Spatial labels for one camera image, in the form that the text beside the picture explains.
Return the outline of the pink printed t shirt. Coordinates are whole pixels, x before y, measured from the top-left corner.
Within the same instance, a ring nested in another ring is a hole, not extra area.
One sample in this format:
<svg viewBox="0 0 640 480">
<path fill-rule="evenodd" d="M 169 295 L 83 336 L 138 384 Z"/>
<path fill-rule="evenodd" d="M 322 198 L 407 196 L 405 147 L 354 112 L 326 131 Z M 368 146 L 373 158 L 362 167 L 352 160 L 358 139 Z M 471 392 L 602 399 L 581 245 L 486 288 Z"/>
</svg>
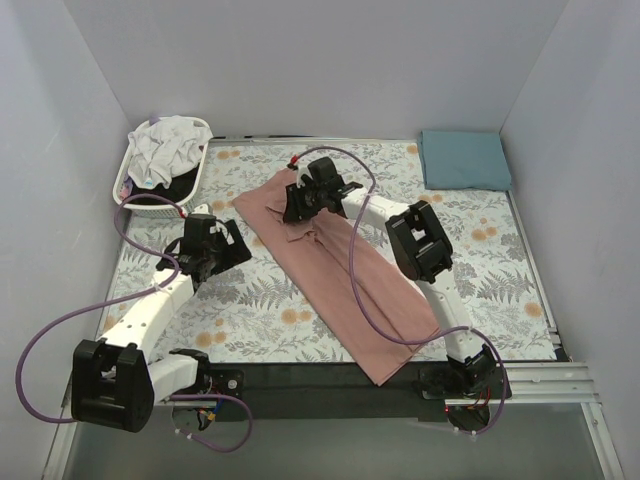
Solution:
<svg viewBox="0 0 640 480">
<path fill-rule="evenodd" d="M 381 386 L 418 347 L 395 344 L 366 321 L 350 282 L 352 227 L 346 220 L 321 211 L 300 224 L 284 223 L 285 187 L 294 180 L 293 172 L 282 170 L 240 194 L 233 206 L 359 367 Z M 364 307 L 383 332 L 410 341 L 437 332 L 427 300 L 361 237 L 355 241 L 355 276 Z"/>
</svg>

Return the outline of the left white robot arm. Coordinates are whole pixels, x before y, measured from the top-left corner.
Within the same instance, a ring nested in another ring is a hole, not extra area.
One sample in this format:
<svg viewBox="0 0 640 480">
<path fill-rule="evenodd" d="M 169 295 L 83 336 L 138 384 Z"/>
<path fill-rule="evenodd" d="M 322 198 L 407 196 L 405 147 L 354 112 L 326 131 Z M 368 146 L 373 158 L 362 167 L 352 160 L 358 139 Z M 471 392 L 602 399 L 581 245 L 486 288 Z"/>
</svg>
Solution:
<svg viewBox="0 0 640 480">
<path fill-rule="evenodd" d="M 97 340 L 83 340 L 72 361 L 74 420 L 140 431 L 153 407 L 174 394 L 204 394 L 212 385 L 208 356 L 178 349 L 150 360 L 161 334 L 212 276 L 252 255 L 235 220 L 223 221 L 199 206 L 184 220 L 182 235 L 159 254 L 151 292 Z"/>
</svg>

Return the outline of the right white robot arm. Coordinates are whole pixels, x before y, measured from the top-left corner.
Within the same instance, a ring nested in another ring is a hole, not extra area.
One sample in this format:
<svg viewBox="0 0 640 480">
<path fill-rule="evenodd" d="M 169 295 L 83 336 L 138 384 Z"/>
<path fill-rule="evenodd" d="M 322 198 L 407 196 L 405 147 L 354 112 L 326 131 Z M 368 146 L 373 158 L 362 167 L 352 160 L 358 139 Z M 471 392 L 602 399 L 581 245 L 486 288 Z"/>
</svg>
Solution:
<svg viewBox="0 0 640 480">
<path fill-rule="evenodd" d="M 333 160 L 322 157 L 305 166 L 291 158 L 287 168 L 296 173 L 285 187 L 287 224 L 310 220 L 321 211 L 354 222 L 348 247 L 349 276 L 356 302 L 369 325 L 383 338 L 399 345 L 418 346 L 443 338 L 449 368 L 459 376 L 478 381 L 493 373 L 498 354 L 484 334 L 475 329 L 456 287 L 453 247 L 433 208 L 425 201 L 401 203 L 376 195 L 376 181 L 366 188 L 347 183 Z M 440 332 L 423 340 L 401 340 L 383 332 L 364 307 L 355 276 L 355 241 L 365 223 L 387 233 L 396 266 L 422 292 L 431 306 Z"/>
</svg>

